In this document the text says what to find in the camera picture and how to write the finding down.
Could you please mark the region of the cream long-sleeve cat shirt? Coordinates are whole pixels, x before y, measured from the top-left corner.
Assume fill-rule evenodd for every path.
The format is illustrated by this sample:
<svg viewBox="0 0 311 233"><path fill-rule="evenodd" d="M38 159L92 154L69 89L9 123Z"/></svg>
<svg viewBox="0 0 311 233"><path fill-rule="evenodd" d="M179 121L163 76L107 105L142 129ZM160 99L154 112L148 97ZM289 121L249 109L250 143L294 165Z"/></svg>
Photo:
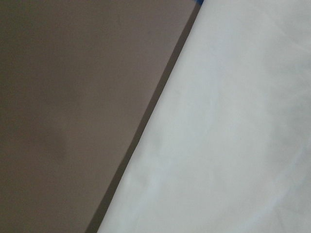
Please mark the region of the cream long-sleeve cat shirt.
<svg viewBox="0 0 311 233"><path fill-rule="evenodd" d="M206 0L101 233L311 230L311 3Z"/></svg>

